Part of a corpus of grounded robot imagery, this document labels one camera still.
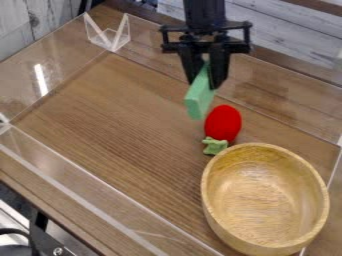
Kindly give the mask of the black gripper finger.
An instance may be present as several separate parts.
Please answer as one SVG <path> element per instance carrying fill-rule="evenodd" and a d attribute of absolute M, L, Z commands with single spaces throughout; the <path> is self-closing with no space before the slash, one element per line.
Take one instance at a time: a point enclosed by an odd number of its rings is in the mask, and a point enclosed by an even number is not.
<path fill-rule="evenodd" d="M 216 90 L 228 76 L 229 51 L 221 43 L 209 46 L 209 87 Z"/>
<path fill-rule="evenodd" d="M 192 83 L 204 64 L 201 53 L 197 52 L 196 49 L 189 45 L 181 44 L 177 49 L 177 54 L 180 57 L 187 81 L 188 83 Z"/>

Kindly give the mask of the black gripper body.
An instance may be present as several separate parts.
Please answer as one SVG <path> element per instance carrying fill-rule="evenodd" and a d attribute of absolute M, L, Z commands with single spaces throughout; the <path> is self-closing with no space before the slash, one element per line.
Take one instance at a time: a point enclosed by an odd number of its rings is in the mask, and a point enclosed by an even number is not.
<path fill-rule="evenodd" d="M 183 0 L 183 9 L 184 23 L 158 28 L 162 52 L 173 53 L 181 46 L 188 46 L 199 53 L 207 53 L 213 44 L 229 53 L 249 52 L 252 23 L 227 19 L 224 0 Z"/>

